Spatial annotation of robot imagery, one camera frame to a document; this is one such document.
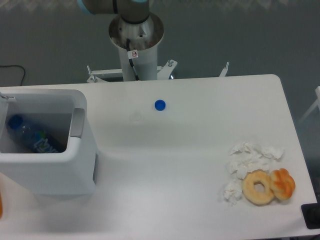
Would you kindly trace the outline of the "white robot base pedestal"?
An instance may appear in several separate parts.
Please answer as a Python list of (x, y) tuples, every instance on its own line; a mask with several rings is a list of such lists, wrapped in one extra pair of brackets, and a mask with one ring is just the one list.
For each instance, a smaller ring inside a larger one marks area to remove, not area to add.
[(140, 24), (130, 24), (116, 16), (108, 32), (118, 49), (125, 82), (157, 79), (158, 45), (164, 36), (164, 25), (157, 15), (151, 12)]

